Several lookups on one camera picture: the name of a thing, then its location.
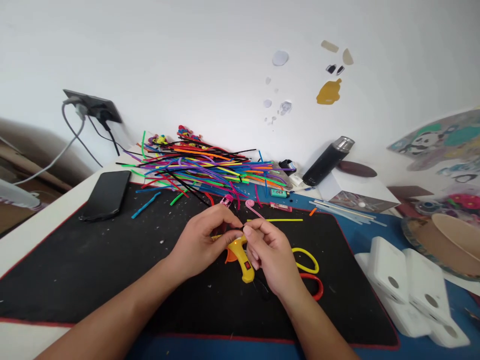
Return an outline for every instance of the panda poster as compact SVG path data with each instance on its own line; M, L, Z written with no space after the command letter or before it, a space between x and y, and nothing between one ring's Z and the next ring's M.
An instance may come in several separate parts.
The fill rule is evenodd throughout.
M457 183L480 182L480 109L432 122L388 147L413 159L408 171L422 171L457 160L437 174Z

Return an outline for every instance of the black thermos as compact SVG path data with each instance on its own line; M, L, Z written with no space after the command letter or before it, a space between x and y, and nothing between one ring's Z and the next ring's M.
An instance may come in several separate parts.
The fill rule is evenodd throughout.
M308 186L314 187L320 184L325 177L336 167L344 157L348 155L350 149L355 144L351 138L340 136L332 142L320 157L313 163L308 171L303 175L303 182Z

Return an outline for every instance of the smartphone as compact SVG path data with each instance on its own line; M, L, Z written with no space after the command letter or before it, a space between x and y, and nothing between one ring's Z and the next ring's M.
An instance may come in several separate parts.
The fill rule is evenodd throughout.
M130 174L130 171L113 171L101 174L79 219L85 222L96 222L111 219L118 215Z

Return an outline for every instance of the blue table surface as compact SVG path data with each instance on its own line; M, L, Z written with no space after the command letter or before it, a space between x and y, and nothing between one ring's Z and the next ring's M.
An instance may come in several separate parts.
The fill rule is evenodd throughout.
M240 189L256 200L254 186L241 184ZM290 198L266 197L265 188L258 186L262 203L274 202L290 205L298 209L313 209L311 198L293 193ZM400 219L391 215L375 214L377 220L387 227L377 224L358 225L342 216L335 216L354 254L369 253L372 238L381 236L398 249L411 248L400 226ZM470 339L470 345L448 349L436 345L428 336L406 337L398 331L400 349L396 351L372 348L354 348L362 359L480 359L480 330L464 310L480 317L480 308L463 288L445 281L451 316ZM304 359L298 345L272 342L251 342L222 339L201 339L185 337L164 337L142 334L133 345L127 359Z

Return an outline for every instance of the white box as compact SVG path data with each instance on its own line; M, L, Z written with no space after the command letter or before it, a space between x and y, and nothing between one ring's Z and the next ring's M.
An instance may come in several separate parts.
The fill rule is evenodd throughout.
M369 257L370 254L367 252L355 255L355 259L365 275L367 275L369 267ZM419 338L432 332L425 317L414 306L410 303L399 304L393 301L370 279L368 281L401 334L410 338Z
M409 303L405 255L383 237L371 241L368 278L399 304Z
M403 253L410 303L426 317L448 326L452 318L442 269L413 249Z
M448 325L444 325L424 315L422 316L431 328L429 337L435 344L445 348L459 348L470 345L470 339L452 318Z
M336 168L318 184L317 189L323 200L359 211L381 213L400 204L378 177L351 175ZM365 203L367 207L358 206L359 203Z

